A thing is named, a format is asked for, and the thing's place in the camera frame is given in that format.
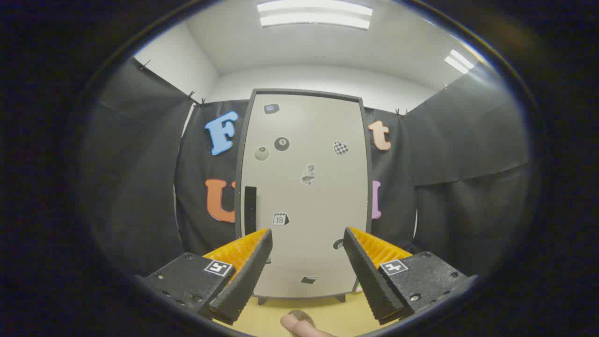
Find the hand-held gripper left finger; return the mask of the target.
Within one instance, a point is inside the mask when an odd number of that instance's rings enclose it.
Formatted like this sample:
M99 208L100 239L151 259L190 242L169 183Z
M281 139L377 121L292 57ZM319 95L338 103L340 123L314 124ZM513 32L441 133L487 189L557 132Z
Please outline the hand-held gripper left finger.
M169 305L226 324L238 320L272 250L262 229L204 255L184 252L136 280Z

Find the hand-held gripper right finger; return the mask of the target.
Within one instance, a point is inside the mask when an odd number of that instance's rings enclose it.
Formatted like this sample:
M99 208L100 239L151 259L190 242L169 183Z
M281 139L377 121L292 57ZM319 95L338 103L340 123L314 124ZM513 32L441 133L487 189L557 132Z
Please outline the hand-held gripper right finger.
M344 231L343 248L372 314L381 325L460 296L478 279L432 252L411 254L353 227Z

